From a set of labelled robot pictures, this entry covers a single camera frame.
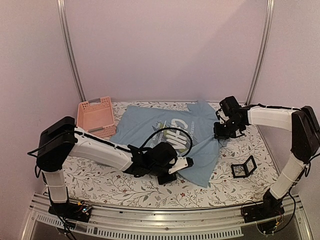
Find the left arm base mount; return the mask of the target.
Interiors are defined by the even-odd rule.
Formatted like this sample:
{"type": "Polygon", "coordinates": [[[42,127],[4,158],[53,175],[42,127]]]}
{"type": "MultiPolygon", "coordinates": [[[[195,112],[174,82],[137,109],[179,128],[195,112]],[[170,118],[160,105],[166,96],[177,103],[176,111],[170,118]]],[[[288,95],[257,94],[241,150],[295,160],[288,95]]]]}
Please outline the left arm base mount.
{"type": "Polygon", "coordinates": [[[83,200],[78,203],[50,203],[48,212],[60,218],[88,223],[91,217],[92,206],[83,200]]]}

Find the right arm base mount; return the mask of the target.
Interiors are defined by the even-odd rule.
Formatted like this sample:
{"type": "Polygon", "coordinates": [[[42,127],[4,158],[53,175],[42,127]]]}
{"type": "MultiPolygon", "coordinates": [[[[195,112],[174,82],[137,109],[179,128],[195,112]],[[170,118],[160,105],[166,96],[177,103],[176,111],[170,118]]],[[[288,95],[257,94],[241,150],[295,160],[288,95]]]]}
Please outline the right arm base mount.
{"type": "Polygon", "coordinates": [[[285,213],[285,210],[281,201],[264,199],[259,204],[242,206],[240,213],[245,223],[251,223],[280,216],[285,213]]]}

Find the light blue printed t-shirt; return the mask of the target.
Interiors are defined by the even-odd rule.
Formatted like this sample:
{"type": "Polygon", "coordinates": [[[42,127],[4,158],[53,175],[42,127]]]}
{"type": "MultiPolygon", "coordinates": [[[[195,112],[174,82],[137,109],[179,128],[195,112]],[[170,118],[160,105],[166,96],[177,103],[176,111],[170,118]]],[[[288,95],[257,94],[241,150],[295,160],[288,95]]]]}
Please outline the light blue printed t-shirt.
{"type": "Polygon", "coordinates": [[[169,143],[182,156],[193,159],[193,166],[178,173],[189,182],[207,188],[220,153],[214,137],[215,109],[203,100],[188,103],[187,110],[128,106],[110,141],[147,147],[169,143]]]}

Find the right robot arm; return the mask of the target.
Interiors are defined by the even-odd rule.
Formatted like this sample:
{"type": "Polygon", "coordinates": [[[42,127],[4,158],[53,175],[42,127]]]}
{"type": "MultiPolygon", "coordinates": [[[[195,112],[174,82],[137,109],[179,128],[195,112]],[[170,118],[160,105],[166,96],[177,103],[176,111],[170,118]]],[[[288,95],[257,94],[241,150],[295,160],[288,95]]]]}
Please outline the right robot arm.
{"type": "Polygon", "coordinates": [[[307,176],[311,162],[319,157],[320,125],[311,106],[301,108],[251,104],[241,106],[234,96],[219,103],[214,123],[214,137],[218,140],[236,139],[243,136],[249,125],[283,129],[291,133],[289,159],[276,182],[266,191],[258,213],[269,218],[278,210],[281,200],[307,176]]]}

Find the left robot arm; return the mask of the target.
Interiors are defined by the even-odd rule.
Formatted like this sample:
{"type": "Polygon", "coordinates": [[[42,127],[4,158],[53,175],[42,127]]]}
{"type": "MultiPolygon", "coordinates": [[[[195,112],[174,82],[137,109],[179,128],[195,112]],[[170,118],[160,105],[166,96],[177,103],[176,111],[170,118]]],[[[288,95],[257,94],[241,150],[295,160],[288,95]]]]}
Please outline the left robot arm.
{"type": "Polygon", "coordinates": [[[176,150],[166,142],[155,147],[118,145],[76,126],[71,116],[63,117],[45,129],[40,134],[38,148],[27,155],[36,158],[50,199],[63,217],[70,217],[75,211],[69,202],[63,171],[67,157],[88,159],[134,177],[154,175],[159,178],[173,174],[172,167],[178,161],[176,150]]]}

